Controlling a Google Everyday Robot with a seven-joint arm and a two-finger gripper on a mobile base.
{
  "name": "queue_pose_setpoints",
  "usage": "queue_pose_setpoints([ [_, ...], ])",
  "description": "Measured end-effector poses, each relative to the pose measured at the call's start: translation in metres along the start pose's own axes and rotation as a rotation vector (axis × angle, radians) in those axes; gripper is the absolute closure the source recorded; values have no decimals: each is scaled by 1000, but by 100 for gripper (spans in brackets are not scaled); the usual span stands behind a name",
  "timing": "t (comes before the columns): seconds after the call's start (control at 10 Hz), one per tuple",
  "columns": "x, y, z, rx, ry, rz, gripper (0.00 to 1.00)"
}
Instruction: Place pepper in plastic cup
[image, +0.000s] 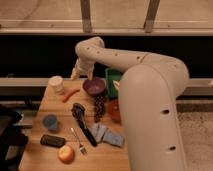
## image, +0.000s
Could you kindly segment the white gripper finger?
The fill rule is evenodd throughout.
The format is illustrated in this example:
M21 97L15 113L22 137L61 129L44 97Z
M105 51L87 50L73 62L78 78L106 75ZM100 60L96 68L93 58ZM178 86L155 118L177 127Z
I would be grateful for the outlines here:
M73 69L72 69L72 72L71 72L70 79L71 79L71 80L75 80L75 79L77 79L77 78L78 78L78 75L77 75L76 69L73 68Z
M88 78L89 80L92 80L92 78L93 78L93 73L87 74L87 78Z

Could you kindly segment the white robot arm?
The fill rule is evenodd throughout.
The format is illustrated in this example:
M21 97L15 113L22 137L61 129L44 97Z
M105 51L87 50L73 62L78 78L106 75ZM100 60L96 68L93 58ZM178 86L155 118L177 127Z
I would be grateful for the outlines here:
M99 37L75 46L73 80L93 76L100 63L123 73L118 100L131 171L187 171L176 98L189 82L179 59L152 52L108 49Z

